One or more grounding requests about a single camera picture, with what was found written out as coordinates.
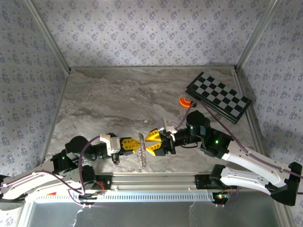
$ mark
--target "marble surface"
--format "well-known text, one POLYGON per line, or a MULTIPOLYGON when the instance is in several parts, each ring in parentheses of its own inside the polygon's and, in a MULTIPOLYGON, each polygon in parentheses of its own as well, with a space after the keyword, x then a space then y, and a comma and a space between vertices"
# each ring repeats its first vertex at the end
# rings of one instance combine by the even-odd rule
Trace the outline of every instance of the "marble surface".
MULTIPOLYGON (((138 138, 156 128, 157 119, 164 117, 177 126, 186 108, 179 97, 190 99, 186 86, 201 72, 235 88, 228 68, 147 68, 147 69, 85 69, 72 71, 62 100, 62 106, 46 159, 59 153, 65 143, 77 135, 88 140, 113 132, 119 137, 138 138)), ((201 106, 197 108, 211 119, 213 128, 224 129, 201 106)), ((216 114, 243 144, 253 148, 252 136, 244 115, 235 125, 216 114)), ((136 155, 121 156, 115 166, 111 160, 94 163, 101 172, 210 172, 224 161, 206 156, 199 148, 177 148, 176 155, 154 157, 146 152, 147 167, 142 169, 136 155)))

